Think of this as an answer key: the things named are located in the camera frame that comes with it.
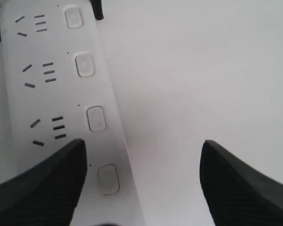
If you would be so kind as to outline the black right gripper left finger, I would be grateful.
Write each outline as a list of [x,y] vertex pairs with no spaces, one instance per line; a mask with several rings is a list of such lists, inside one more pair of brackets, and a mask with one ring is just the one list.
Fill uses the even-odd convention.
[[0,226],[68,226],[87,174],[85,142],[74,139],[0,184]]

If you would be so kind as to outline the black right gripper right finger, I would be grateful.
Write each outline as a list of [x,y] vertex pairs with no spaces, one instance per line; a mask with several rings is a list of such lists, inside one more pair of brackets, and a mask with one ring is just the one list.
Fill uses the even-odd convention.
[[283,226],[283,184],[213,140],[201,150],[200,184],[216,226]]

